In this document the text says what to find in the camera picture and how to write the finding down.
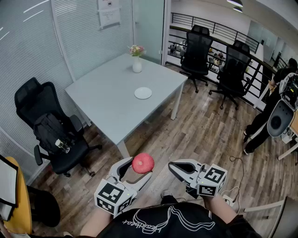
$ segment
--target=black t-shirt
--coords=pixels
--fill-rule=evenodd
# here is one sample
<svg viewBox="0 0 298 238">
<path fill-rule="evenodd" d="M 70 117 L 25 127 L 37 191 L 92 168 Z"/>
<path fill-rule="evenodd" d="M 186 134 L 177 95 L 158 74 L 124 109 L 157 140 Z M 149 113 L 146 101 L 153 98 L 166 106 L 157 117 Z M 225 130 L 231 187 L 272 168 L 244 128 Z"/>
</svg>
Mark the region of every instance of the black t-shirt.
<svg viewBox="0 0 298 238">
<path fill-rule="evenodd" d="M 274 75 L 274 82 L 277 84 L 281 80 L 283 80 L 289 73 L 294 73 L 296 71 L 296 68 L 290 67 L 290 68 L 283 68 L 279 69 L 276 74 Z"/>
<path fill-rule="evenodd" d="M 243 216 L 226 224 L 193 203 L 132 209 L 116 217 L 97 238 L 260 238 Z"/>
</svg>

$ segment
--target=black backpack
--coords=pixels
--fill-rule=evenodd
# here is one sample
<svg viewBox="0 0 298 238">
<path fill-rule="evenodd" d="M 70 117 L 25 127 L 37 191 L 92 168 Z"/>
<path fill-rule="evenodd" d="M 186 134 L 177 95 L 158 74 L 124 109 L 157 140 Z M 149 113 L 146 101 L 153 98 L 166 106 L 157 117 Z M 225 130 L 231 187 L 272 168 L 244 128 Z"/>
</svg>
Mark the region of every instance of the black backpack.
<svg viewBox="0 0 298 238">
<path fill-rule="evenodd" d="M 57 139 L 66 143 L 70 148 L 77 137 L 63 125 L 53 114 L 40 116 L 34 123 L 33 132 L 40 146 L 50 154 L 61 154 L 62 150 L 55 145 Z"/>
</svg>

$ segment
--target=flower vase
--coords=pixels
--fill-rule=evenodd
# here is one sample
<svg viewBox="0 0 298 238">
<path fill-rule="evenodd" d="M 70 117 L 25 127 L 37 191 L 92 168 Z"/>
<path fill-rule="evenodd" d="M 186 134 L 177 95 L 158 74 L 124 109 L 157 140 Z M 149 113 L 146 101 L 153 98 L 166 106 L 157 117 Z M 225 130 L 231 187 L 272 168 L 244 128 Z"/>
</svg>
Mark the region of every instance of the flower vase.
<svg viewBox="0 0 298 238">
<path fill-rule="evenodd" d="M 135 61 L 132 65 L 132 70 L 135 72 L 135 73 L 139 73 L 142 71 L 142 64 L 141 64 L 141 61 L 140 61 L 140 57 L 139 56 L 135 56 Z"/>
</svg>

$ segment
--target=power strip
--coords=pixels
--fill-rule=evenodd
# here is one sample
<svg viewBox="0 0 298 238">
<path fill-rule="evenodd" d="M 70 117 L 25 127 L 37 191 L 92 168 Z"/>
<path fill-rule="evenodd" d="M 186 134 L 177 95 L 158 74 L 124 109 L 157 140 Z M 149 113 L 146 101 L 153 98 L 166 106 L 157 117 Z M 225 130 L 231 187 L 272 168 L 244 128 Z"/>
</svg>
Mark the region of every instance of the power strip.
<svg viewBox="0 0 298 238">
<path fill-rule="evenodd" d="M 235 204 L 235 202 L 233 202 L 233 199 L 228 197 L 227 195 L 223 195 L 223 199 L 225 200 L 225 202 L 230 205 L 231 207 L 233 207 L 233 205 Z"/>
</svg>

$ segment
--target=ceiling light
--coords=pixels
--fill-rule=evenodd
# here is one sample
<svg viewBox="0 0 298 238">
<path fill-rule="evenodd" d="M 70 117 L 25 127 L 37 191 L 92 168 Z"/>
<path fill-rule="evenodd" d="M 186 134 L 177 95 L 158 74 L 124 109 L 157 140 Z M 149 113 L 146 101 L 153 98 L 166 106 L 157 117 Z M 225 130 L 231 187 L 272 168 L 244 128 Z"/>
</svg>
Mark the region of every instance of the ceiling light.
<svg viewBox="0 0 298 238">
<path fill-rule="evenodd" d="M 240 13 L 242 12 L 242 9 L 240 7 L 234 7 L 233 9 L 237 12 L 240 12 Z"/>
<path fill-rule="evenodd" d="M 243 7 L 242 1 L 241 0 L 227 0 L 227 2 L 234 4 L 238 7 Z"/>
</svg>

